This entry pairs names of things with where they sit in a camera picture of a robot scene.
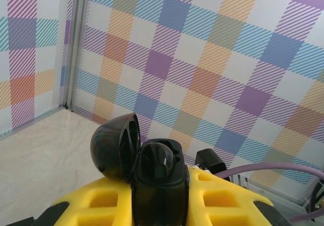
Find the metal frame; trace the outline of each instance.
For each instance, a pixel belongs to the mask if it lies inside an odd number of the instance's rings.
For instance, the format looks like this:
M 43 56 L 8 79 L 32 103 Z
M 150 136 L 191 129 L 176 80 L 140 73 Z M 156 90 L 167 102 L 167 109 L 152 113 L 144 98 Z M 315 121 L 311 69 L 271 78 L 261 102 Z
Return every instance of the metal frame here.
M 85 17 L 88 0 L 73 0 L 63 106 L 73 110 L 73 96 L 77 85 L 78 64 L 84 43 Z

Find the orange square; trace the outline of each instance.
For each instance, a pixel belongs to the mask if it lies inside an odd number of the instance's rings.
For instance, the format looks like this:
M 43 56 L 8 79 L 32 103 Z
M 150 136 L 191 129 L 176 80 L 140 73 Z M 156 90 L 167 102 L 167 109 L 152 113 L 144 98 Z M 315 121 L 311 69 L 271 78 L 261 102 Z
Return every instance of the orange square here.
M 96 97 L 94 114 L 106 121 L 111 118 L 113 103 L 100 97 Z
M 112 60 L 110 58 L 103 57 L 100 77 L 110 80 L 114 83 L 119 83 L 122 70 L 123 70 L 122 63 Z
M 126 56 L 127 45 L 128 41 L 108 34 L 104 56 L 123 63 Z
M 310 137 L 323 120 L 324 114 L 298 106 L 285 127 Z
M 35 74 L 35 95 L 38 96 L 54 88 L 54 69 Z
M 102 118 L 96 114 L 92 114 L 92 120 L 98 124 L 104 124 L 108 119 Z
M 197 67 L 189 89 L 211 98 L 220 77 L 221 76 L 216 73 Z
M 11 104 L 35 97 L 35 74 L 10 80 Z
M 11 105 L 10 81 L 0 82 L 0 109 Z
M 188 90 L 182 103 L 181 110 L 202 118 L 209 101 L 210 98 Z
M 207 42 L 198 67 L 222 75 L 231 52 L 230 49 Z
M 308 140 L 305 135 L 283 128 L 271 147 L 295 157 Z
M 257 170 L 253 172 L 250 179 L 266 187 L 273 187 L 273 185 L 280 178 L 280 174 L 272 170 Z
M 113 9 L 111 11 L 108 34 L 128 40 L 131 35 L 134 16 Z
M 182 153 L 185 154 L 189 148 L 192 137 L 173 129 L 170 134 L 170 139 L 178 141 L 181 144 Z
M 315 81 L 300 105 L 324 114 L 324 83 Z
M 219 14 L 246 21 L 255 0 L 223 0 Z

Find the black cable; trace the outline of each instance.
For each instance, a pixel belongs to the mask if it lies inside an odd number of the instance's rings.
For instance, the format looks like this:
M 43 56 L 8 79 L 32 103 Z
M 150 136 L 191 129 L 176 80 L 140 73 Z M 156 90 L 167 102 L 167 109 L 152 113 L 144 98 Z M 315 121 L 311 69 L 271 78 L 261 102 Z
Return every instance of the black cable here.
M 316 196 L 317 193 L 319 192 L 319 190 L 322 188 L 322 184 L 324 183 L 324 180 L 321 179 L 316 186 L 314 187 L 314 190 L 310 196 L 310 200 L 309 200 L 309 208 L 308 208 L 308 213 L 315 211 L 315 205 L 316 205 Z

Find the rectangular cutout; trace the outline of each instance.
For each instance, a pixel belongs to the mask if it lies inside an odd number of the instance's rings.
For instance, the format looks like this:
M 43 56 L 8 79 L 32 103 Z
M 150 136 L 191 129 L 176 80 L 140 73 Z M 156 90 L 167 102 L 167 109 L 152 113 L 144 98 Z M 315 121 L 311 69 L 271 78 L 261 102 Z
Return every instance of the rectangular cutout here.
M 206 207 L 238 207 L 235 196 L 226 190 L 209 190 L 204 192 Z
M 115 191 L 96 191 L 89 207 L 117 207 L 118 193 Z

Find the checkered wall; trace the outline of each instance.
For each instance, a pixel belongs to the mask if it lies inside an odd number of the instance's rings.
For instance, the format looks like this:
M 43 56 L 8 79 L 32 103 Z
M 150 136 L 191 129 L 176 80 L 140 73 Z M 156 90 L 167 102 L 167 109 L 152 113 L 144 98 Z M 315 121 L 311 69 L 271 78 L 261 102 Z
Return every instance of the checkered wall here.
M 0 135 L 59 106 L 60 1 L 0 0 Z
M 229 167 L 323 167 L 324 0 L 89 0 L 74 109 Z M 310 175 L 245 173 L 298 198 Z

